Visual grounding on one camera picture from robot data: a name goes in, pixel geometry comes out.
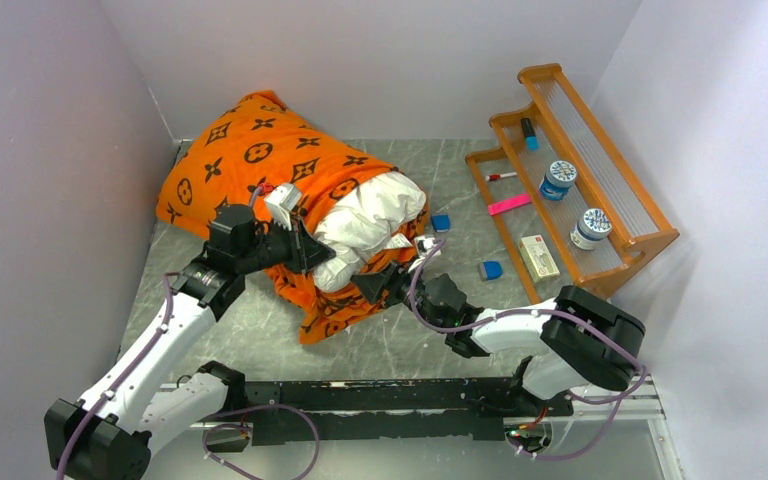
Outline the white pillow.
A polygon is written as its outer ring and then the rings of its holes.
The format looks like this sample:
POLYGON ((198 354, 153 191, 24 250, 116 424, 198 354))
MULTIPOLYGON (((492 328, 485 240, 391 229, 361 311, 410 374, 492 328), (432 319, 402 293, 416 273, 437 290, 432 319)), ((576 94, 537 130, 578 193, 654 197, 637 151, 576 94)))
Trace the white pillow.
POLYGON ((334 293, 346 287, 401 227, 419 217, 426 202, 425 192, 398 172, 382 173, 352 188, 316 225, 314 238, 335 253, 314 268, 316 288, 334 293))

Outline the orange patterned pillowcase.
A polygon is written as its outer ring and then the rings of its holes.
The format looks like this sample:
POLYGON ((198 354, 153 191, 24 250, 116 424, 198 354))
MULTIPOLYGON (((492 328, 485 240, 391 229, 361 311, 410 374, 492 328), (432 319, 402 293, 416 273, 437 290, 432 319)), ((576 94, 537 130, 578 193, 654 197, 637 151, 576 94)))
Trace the orange patterned pillowcase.
MULTIPOLYGON (((156 215, 203 238, 222 207, 249 203, 261 185, 292 183, 302 193, 293 213, 314 237, 316 225, 338 200, 388 172, 407 176, 399 167, 315 129, 274 92, 257 91, 224 112, 189 146, 160 189, 156 215)), ((412 262, 417 256, 413 239, 424 232, 428 217, 427 199, 419 217, 401 227, 357 274, 412 262)), ((302 310, 303 344, 320 342, 383 309, 368 303, 351 279, 343 289, 325 293, 316 288, 313 271, 297 274, 276 266, 267 276, 280 297, 302 310)))

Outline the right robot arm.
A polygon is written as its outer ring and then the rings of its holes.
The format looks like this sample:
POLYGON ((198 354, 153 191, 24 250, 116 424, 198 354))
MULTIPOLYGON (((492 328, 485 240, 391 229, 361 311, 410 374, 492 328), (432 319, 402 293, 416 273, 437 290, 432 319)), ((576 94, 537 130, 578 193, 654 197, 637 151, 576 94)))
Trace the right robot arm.
POLYGON ((526 349, 509 387, 511 405, 524 415, 587 385, 609 391, 619 401, 648 374, 638 358, 646 333, 643 323, 576 286, 564 286, 538 304, 492 309, 470 304, 446 274, 424 281, 418 270, 398 264, 351 281, 371 303, 409 308, 464 358, 526 349))

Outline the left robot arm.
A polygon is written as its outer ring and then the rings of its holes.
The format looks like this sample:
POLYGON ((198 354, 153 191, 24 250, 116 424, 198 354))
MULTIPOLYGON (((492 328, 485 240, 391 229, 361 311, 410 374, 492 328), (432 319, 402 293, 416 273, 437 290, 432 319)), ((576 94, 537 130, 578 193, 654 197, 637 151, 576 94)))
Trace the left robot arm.
POLYGON ((130 349, 78 400, 58 399, 46 412, 57 478, 140 479, 152 456, 195 422, 220 419, 221 428, 248 433, 243 416, 282 409, 251 403, 244 374, 216 361, 171 392, 160 388, 244 292, 247 275, 274 266, 305 274, 334 256, 298 217, 261 226, 248 205, 222 208, 201 253, 164 275, 163 307, 130 349))

